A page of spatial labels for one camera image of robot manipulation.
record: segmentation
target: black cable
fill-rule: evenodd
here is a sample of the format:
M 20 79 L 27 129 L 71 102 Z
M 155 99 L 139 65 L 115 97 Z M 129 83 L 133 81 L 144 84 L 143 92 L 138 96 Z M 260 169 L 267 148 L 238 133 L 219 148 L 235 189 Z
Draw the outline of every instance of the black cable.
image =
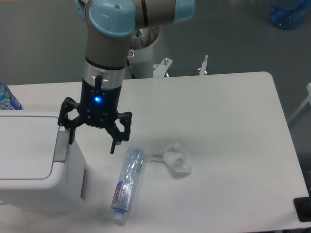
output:
M 132 76 L 132 79 L 136 79 L 136 77 L 135 77 L 135 75 L 134 75 L 134 72 L 133 72 L 133 70 L 132 70 L 132 68 L 130 67 L 130 61 L 127 59 L 127 61 L 126 61 L 126 64 L 127 64 L 127 66 L 128 66 L 128 69 L 130 70 L 130 73 L 131 73 L 131 76 Z
M 148 14 L 147 14 L 147 5 L 145 0 L 141 0 L 142 14 L 144 16 L 144 28 L 148 27 Z

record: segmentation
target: bottle cap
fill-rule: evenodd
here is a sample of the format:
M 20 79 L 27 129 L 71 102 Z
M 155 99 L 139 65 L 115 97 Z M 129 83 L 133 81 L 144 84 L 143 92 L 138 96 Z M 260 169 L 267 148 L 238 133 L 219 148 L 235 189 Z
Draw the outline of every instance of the bottle cap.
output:
M 115 221 L 115 224 L 117 225 L 124 225 L 124 215 L 118 212 L 115 212 L 113 215 L 113 219 Z

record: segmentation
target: metal bracket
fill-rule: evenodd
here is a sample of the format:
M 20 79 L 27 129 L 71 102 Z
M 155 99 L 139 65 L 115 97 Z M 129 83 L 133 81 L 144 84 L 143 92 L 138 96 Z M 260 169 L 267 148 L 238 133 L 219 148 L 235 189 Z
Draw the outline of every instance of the metal bracket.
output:
M 160 64 L 154 65 L 154 78 L 163 78 L 172 63 L 173 60 L 166 57 Z
M 311 109 L 311 83 L 307 85 L 308 96 L 288 118 L 287 125 L 291 129 Z

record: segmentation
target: water bottle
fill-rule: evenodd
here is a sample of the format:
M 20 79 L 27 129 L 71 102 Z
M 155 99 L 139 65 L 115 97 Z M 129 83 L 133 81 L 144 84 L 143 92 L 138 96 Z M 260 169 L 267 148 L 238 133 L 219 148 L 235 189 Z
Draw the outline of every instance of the water bottle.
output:
M 0 110 L 22 110 L 21 104 L 7 85 L 0 82 Z
M 311 0 L 277 0 L 269 13 L 270 21 L 282 29 L 294 29 L 305 20 Z
M 143 158 L 144 151 L 141 148 L 129 147 L 127 149 L 119 182 L 111 203 L 111 209 L 114 210 L 114 221 L 118 225 L 125 224 L 125 220 L 131 211 Z

